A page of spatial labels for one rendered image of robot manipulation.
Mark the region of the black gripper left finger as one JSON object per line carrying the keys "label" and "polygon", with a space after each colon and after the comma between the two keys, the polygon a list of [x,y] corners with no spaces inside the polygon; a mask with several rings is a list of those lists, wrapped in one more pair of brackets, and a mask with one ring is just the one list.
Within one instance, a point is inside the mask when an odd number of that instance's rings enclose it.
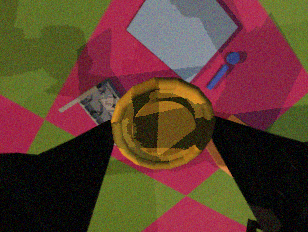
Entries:
{"label": "black gripper left finger", "polygon": [[43,232],[87,232],[113,146],[108,120],[38,155],[0,154],[0,199],[20,201]]}

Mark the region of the tan dish rack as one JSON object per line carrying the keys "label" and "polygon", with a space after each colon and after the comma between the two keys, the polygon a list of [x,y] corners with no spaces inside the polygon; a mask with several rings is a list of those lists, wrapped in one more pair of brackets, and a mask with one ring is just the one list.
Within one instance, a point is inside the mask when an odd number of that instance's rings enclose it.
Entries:
{"label": "tan dish rack", "polygon": [[109,77],[91,87],[58,111],[62,113],[76,103],[79,103],[88,116],[98,126],[112,119],[117,102],[122,98]]}

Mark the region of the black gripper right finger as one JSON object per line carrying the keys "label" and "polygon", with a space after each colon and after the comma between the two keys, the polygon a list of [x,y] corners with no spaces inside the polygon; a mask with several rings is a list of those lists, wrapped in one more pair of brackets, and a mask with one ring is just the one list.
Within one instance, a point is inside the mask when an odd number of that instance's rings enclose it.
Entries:
{"label": "black gripper right finger", "polygon": [[308,217],[308,142],[215,116],[212,140],[264,232],[297,232]]}

